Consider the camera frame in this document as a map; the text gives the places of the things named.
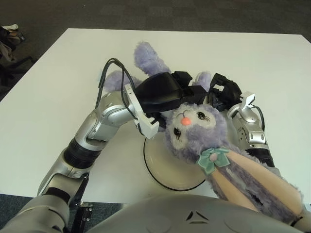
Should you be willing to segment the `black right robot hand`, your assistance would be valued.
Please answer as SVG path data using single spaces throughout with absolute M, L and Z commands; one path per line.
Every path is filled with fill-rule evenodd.
M 239 86 L 234 81 L 227 79 L 219 73 L 215 73 L 207 93 L 207 103 L 219 112 L 222 112 L 241 103 L 241 94 Z

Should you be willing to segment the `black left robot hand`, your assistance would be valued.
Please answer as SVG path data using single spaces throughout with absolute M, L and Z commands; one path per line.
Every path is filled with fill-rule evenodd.
M 189 86 L 192 77 L 185 71 L 155 74 L 136 87 L 135 95 L 148 117 L 166 128 L 162 112 L 177 109 L 183 103 L 202 104 L 207 91 L 201 85 Z

